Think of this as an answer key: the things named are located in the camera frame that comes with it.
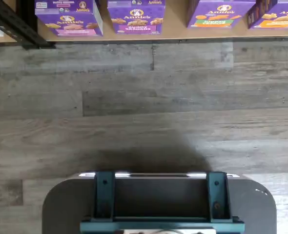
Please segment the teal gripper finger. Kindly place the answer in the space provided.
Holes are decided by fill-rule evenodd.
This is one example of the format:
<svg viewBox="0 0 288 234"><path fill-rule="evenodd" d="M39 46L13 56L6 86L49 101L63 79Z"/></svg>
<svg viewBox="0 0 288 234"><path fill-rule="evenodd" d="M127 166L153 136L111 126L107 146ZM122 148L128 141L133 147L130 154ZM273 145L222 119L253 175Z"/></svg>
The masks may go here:
<svg viewBox="0 0 288 234"><path fill-rule="evenodd" d="M113 219L115 203L115 173L96 172L95 175L95 219Z"/></svg>
<svg viewBox="0 0 288 234"><path fill-rule="evenodd" d="M209 172L206 175L211 218L232 218L227 174Z"/></svg>

